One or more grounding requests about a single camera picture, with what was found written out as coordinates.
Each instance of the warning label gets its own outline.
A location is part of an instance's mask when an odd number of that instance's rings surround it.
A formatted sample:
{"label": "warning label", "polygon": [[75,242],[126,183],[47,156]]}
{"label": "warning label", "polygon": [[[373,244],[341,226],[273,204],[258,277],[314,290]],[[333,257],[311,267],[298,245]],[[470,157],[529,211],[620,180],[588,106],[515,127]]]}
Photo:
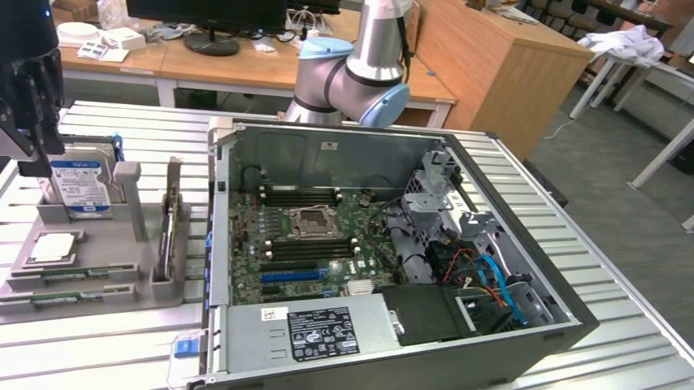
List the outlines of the warning label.
{"label": "warning label", "polygon": [[111,206],[107,186],[99,181],[96,161],[52,161],[54,180],[67,207],[76,211],[104,211]]}
{"label": "warning label", "polygon": [[299,311],[287,315],[293,356],[298,362],[359,353],[350,310]]}

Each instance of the blue hard drive label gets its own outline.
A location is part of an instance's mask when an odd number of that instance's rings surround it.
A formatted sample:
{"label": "blue hard drive label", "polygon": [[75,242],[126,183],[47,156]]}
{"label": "blue hard drive label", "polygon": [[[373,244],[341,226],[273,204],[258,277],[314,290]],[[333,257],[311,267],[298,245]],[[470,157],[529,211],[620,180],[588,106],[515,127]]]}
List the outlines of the blue hard drive label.
{"label": "blue hard drive label", "polygon": [[100,212],[111,207],[107,186],[100,182],[98,161],[52,161],[54,181],[66,207],[80,212]]}

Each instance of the cardboard box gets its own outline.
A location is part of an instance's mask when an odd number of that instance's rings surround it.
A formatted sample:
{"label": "cardboard box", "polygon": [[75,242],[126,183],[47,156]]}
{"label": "cardboard box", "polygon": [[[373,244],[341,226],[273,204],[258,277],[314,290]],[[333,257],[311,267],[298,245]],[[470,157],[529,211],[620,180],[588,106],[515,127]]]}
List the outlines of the cardboard box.
{"label": "cardboard box", "polygon": [[99,15],[96,0],[55,0],[54,19],[63,22],[84,22]]}

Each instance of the robotic arm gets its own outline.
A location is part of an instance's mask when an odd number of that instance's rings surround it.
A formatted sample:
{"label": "robotic arm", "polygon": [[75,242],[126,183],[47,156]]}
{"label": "robotic arm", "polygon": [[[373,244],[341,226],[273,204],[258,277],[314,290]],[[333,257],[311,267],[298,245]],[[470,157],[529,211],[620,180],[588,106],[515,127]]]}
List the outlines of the robotic arm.
{"label": "robotic arm", "polygon": [[403,16],[411,5],[366,0],[354,46],[329,37],[303,43],[289,122],[342,124],[343,113],[366,127],[395,122],[410,98],[399,58],[409,66]]}
{"label": "robotic arm", "polygon": [[51,176],[47,154],[63,154],[62,53],[50,0],[0,1],[0,155],[23,176]]}

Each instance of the metal grating table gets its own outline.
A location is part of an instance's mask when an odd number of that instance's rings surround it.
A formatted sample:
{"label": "metal grating table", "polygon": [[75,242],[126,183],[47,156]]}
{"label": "metal grating table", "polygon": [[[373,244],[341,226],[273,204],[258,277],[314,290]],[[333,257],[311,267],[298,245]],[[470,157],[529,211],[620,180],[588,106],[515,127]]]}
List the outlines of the metal grating table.
{"label": "metal grating table", "polygon": [[[170,156],[184,161],[182,193],[194,206],[186,303],[170,309],[0,326],[0,388],[167,388],[170,343],[176,335],[195,331],[202,324],[206,131],[212,115],[228,113],[95,102],[76,102],[63,112],[63,133],[118,133],[124,138],[126,159],[142,163],[143,202],[160,200]],[[692,348],[541,190],[506,147],[482,133],[458,134],[601,321],[600,328],[569,352],[547,357],[514,383],[495,389],[694,388]],[[463,187],[474,191],[471,184]],[[42,198],[36,180],[19,177],[14,163],[0,175],[0,195],[0,280],[4,280],[38,216],[34,205]],[[482,203],[475,193],[471,198]],[[180,376],[195,375],[196,370],[194,360],[186,367],[176,366]]]}

